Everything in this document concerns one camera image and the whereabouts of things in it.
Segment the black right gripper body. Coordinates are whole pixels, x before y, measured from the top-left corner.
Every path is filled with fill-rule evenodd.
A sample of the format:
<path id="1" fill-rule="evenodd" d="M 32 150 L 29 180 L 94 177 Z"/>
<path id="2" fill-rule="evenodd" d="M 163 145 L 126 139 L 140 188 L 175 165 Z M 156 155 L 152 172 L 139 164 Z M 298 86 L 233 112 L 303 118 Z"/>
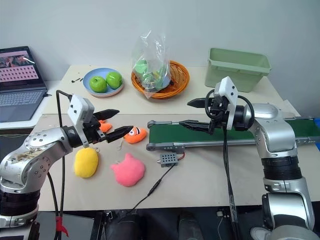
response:
<path id="1" fill-rule="evenodd" d="M 212 135 L 215 129 L 227 126 L 229 112 L 227 111 L 229 100 L 223 96 L 220 99 L 209 98 L 209 134 Z"/>

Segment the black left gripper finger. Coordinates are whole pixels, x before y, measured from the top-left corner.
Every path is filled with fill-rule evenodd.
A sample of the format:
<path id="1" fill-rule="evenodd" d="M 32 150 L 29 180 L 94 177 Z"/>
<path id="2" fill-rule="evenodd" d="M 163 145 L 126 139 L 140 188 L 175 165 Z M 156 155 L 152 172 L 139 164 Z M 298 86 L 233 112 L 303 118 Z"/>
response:
<path id="1" fill-rule="evenodd" d="M 111 143 L 118 139 L 121 139 L 126 134 L 128 134 L 133 129 L 133 127 L 134 127 L 133 125 L 119 127 L 115 129 L 113 132 L 105 134 L 105 140 L 108 143 Z"/>
<path id="2" fill-rule="evenodd" d="M 119 112 L 120 111 L 117 109 L 105 109 L 102 111 L 95 112 L 93 115 L 98 121 L 104 121 L 112 118 L 113 116 L 117 115 Z"/>

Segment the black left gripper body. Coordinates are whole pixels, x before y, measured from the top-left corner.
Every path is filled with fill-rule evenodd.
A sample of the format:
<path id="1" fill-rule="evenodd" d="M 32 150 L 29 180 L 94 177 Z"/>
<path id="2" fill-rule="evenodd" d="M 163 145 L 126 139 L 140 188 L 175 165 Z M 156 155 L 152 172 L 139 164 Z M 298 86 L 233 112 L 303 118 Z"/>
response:
<path id="1" fill-rule="evenodd" d="M 89 122 L 83 123 L 83 132 L 89 144 L 96 144 L 107 139 L 106 135 L 100 130 L 100 121 L 105 119 L 102 113 L 94 113 Z"/>

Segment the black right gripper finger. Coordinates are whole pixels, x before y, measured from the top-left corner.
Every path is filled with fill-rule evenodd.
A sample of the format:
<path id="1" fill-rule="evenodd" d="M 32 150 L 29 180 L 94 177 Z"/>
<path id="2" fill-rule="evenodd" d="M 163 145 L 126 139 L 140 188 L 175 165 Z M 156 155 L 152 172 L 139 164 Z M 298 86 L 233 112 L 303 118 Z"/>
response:
<path id="1" fill-rule="evenodd" d="M 200 131 L 205 133 L 214 132 L 212 124 L 208 122 L 200 122 L 198 120 L 183 120 L 179 121 L 178 124 L 192 131 Z"/>
<path id="2" fill-rule="evenodd" d="M 207 104 L 206 104 L 206 99 L 205 98 L 195 98 L 190 100 L 187 105 L 190 107 L 194 107 L 194 108 L 209 108 L 212 105 L 212 100 L 213 98 L 210 97 L 207 100 Z"/>

